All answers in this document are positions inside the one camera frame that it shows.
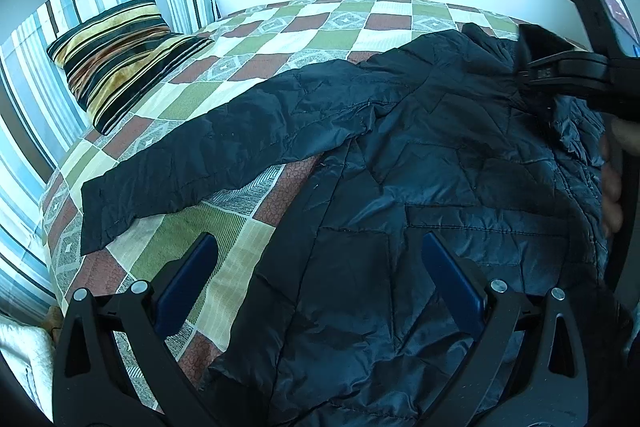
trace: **bed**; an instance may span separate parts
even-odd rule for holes
[[[475,22],[516,39],[522,21],[423,0],[294,0],[256,6],[206,26],[210,45],[146,94],[107,136],[87,131],[69,149],[40,202],[50,275],[66,311],[79,287],[95,295],[149,280],[181,257],[202,231],[213,233],[220,259],[180,333],[166,345],[196,385],[226,349],[230,327],[262,250],[317,161],[273,166],[239,190],[224,190],[176,214],[138,219],[104,250],[80,257],[82,184],[157,142],[182,122],[228,102],[274,74],[341,58],[359,62],[417,36]],[[143,403],[157,402],[123,335],[118,347]]]
[[[0,310],[25,323],[39,324],[56,303],[38,202],[89,124],[47,47],[130,1],[47,0],[0,43]],[[215,0],[154,1],[168,27],[180,34],[220,18]]]

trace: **blue striped curtain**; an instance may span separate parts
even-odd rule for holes
[[[39,239],[45,184],[0,116],[0,309],[36,323],[56,303]]]
[[[129,0],[47,0],[0,46],[0,311],[37,323],[56,302],[43,247],[45,183],[88,120],[46,47],[69,29]],[[156,0],[175,32],[215,22],[215,0]]]

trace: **striped pillowcase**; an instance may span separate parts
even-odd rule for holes
[[[154,0],[119,4],[47,47],[95,129],[107,134],[169,71],[210,44],[171,32]]]

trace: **quilted fabric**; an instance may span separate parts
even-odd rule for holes
[[[358,65],[285,71],[84,184],[82,249],[93,251],[134,218],[324,153],[271,235],[204,381],[223,425],[414,425],[470,346],[420,259],[434,229],[488,279],[534,295],[565,289],[591,399],[602,399],[622,327],[598,282],[606,244],[601,158],[591,152],[602,123],[573,99],[524,98],[513,43],[463,31]],[[540,103],[555,110],[545,118]],[[555,125],[555,114],[572,125]],[[570,142],[566,128],[577,133]],[[518,341],[484,407],[498,399]]]

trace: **hand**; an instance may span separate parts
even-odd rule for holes
[[[623,149],[635,156],[640,156],[640,124],[619,118],[611,122],[611,131]],[[609,163],[610,146],[606,135],[600,138],[600,153],[607,162],[602,166],[602,229],[605,236],[618,233],[622,228],[624,216],[618,203],[622,194],[620,174]]]

